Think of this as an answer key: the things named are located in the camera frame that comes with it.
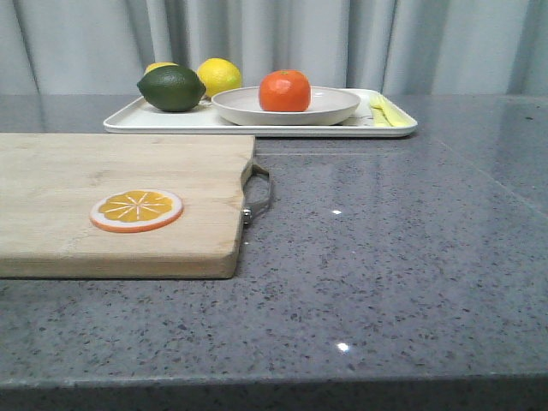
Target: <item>green lime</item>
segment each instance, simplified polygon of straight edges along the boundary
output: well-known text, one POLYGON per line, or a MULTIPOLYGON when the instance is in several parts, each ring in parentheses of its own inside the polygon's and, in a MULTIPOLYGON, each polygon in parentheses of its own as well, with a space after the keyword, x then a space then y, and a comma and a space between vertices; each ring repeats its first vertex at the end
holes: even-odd
POLYGON ((172 112, 192 109, 206 92, 206 86, 192 69, 174 65, 149 71, 137 87, 148 103, 172 112))

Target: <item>citrus fruit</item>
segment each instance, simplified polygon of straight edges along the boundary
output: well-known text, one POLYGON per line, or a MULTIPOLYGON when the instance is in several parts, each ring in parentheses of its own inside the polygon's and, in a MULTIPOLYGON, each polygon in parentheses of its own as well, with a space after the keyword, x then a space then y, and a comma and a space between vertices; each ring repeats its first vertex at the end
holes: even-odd
POLYGON ((310 98, 310 82, 298 70, 278 70, 260 82, 259 104, 265 111, 304 111, 310 98))
POLYGON ((191 110, 206 92, 198 75, 179 65, 164 65, 149 71, 137 87, 148 103, 172 112, 191 110))
POLYGON ((152 63, 152 64, 149 64, 148 66, 146 66, 145 74, 148 73, 149 71, 153 71, 154 69, 157 69, 158 67, 176 66, 176 65, 177 65, 177 63, 173 63, 173 62, 152 63))
POLYGON ((196 70, 200 80, 205 84, 205 95, 213 97, 220 92, 226 92, 241 87, 240 70, 223 58, 205 60, 196 70))
POLYGON ((177 220, 182 201, 164 190, 139 189, 113 194, 100 200, 90 213, 92 223, 116 233, 158 229, 177 220))

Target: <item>white plate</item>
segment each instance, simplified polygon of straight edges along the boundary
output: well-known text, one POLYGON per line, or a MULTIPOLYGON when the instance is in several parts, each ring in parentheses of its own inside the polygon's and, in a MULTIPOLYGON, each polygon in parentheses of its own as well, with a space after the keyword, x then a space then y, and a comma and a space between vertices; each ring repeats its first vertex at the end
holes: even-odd
POLYGON ((331 126, 349 118, 360 105, 351 92, 329 87, 312 87, 305 111, 264 111, 259 104, 259 88, 237 88, 211 99, 219 115, 240 126, 331 126))
POLYGON ((394 138, 409 135, 417 122, 394 103, 395 110, 409 120, 403 127, 378 127, 373 123, 369 99, 378 92, 361 88, 344 89, 360 98, 356 111, 335 126, 237 126, 224 120, 213 108, 211 101, 200 104, 185 113, 166 113, 139 97, 103 121, 110 133, 131 134, 253 134, 258 137, 300 137, 307 139, 333 138, 394 138))

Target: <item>yellow utensil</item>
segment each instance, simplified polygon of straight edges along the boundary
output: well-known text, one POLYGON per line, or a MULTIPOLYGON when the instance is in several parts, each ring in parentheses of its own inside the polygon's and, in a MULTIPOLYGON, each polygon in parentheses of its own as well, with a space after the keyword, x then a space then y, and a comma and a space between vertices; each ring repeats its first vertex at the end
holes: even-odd
POLYGON ((372 95, 369 105, 375 127, 405 127, 410 124, 400 111, 382 94, 372 95))

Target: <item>white tray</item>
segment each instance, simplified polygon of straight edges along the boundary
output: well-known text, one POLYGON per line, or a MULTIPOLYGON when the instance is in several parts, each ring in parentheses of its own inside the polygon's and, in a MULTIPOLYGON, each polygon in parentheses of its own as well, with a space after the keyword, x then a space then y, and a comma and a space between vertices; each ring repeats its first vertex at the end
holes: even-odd
POLYGON ((162 112, 142 97, 104 120, 104 128, 111 133, 143 134, 254 134, 259 137, 403 137, 413 133, 417 122, 405 111, 394 107, 409 120, 405 127, 374 127, 369 99, 378 92, 364 89, 345 89, 361 97, 356 112, 335 126, 237 126, 224 120, 202 100, 186 113, 162 112))

